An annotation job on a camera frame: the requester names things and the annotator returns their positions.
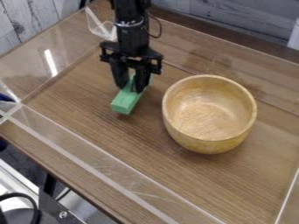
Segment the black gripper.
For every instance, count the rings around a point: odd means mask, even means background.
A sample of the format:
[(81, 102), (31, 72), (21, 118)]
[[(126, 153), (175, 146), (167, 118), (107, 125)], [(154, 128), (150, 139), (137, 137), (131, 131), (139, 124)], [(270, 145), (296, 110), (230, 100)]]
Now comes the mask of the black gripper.
[(111, 65), (117, 86), (129, 83), (129, 69), (135, 69), (134, 90), (141, 94), (150, 84), (151, 74), (162, 73), (165, 56), (150, 46), (150, 21), (142, 18), (135, 24), (117, 23), (117, 41), (106, 40), (99, 46), (101, 60)]

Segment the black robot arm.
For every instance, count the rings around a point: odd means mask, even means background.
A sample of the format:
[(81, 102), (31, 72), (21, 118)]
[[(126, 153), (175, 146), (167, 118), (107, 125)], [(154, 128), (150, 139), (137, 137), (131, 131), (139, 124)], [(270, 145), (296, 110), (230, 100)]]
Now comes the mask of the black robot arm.
[(111, 66), (114, 81), (123, 89), (130, 81), (129, 69), (135, 70), (133, 91), (142, 93), (150, 84), (151, 74), (161, 74), (165, 56), (151, 48), (151, 0), (110, 0), (115, 10), (117, 41), (106, 40), (99, 46), (103, 62)]

